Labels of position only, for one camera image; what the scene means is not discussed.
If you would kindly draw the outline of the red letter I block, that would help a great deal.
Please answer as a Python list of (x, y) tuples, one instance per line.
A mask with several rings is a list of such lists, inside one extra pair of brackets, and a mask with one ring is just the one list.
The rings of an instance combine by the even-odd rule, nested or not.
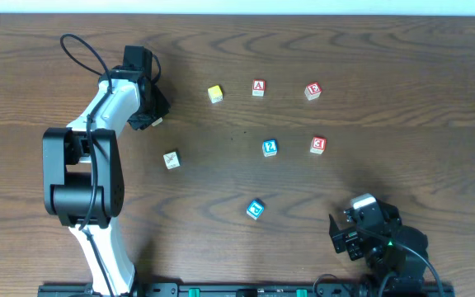
[(161, 118), (158, 118), (157, 120), (155, 120), (151, 125), (152, 126), (157, 126), (159, 125), (160, 123), (162, 123), (163, 119), (162, 117)]

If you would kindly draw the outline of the red letter A block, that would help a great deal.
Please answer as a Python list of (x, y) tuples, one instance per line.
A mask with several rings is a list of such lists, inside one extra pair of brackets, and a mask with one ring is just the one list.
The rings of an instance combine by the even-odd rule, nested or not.
[(266, 90), (266, 81), (262, 79), (254, 79), (252, 84), (252, 95), (254, 97), (263, 97)]

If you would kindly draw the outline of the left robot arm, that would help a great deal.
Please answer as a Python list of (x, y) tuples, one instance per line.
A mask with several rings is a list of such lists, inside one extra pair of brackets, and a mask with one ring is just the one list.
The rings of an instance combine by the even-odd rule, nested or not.
[(77, 239), (92, 273), (81, 295), (143, 295), (120, 234), (125, 183), (118, 138), (126, 125), (143, 130), (168, 111), (153, 80), (103, 78), (78, 118), (43, 135), (45, 208)]

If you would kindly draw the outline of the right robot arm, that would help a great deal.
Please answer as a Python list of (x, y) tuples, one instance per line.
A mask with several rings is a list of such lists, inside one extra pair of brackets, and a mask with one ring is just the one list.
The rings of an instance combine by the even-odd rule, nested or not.
[(428, 238), (406, 226), (397, 207), (367, 194), (354, 198), (344, 211), (351, 226), (340, 229), (330, 217), (329, 235), (335, 252), (352, 261), (363, 258), (372, 275), (366, 295), (427, 296), (424, 273)]

